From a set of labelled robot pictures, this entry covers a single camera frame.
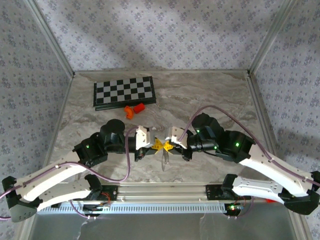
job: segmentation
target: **orange block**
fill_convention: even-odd
[[[126,112],[126,118],[127,119],[132,119],[134,117],[134,111],[132,110],[131,107],[129,106],[125,106],[124,111]]]

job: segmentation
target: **gray marble tabletop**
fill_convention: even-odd
[[[93,87],[95,82],[152,76],[156,103],[146,105],[144,111],[126,119],[123,108],[95,111]],[[134,125],[155,127],[156,136],[164,140],[165,129],[170,126],[184,128],[200,107],[217,105],[247,126],[264,143],[252,97],[243,73],[208,72],[89,72],[76,73],[65,106],[62,123],[50,162],[63,157],[68,151],[98,132],[111,119],[120,119],[126,129]],[[242,129],[223,113],[205,109],[226,130]],[[180,156],[169,155],[169,164],[162,171],[162,151],[134,162],[127,182],[222,182],[226,174],[264,179],[261,174],[240,164],[224,161],[204,153],[194,153],[190,162]],[[110,153],[108,160],[95,167],[96,171],[114,179],[127,171],[124,154]]]

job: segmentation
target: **checkerboard pattern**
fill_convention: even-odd
[[[152,76],[97,82],[94,84],[96,110],[155,103]]]

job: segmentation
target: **patterned wallpaper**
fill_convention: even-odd
[[[69,77],[22,0],[2,0],[0,9],[2,180],[42,167]],[[8,214],[4,198],[0,209],[2,216]],[[0,239],[12,240],[15,227],[10,221],[0,222]]]
[[[320,171],[320,3],[299,1],[256,78],[277,139],[278,154],[306,171]],[[320,239],[320,207],[307,217]]]
[[[37,0],[74,71],[248,69],[282,0]]]

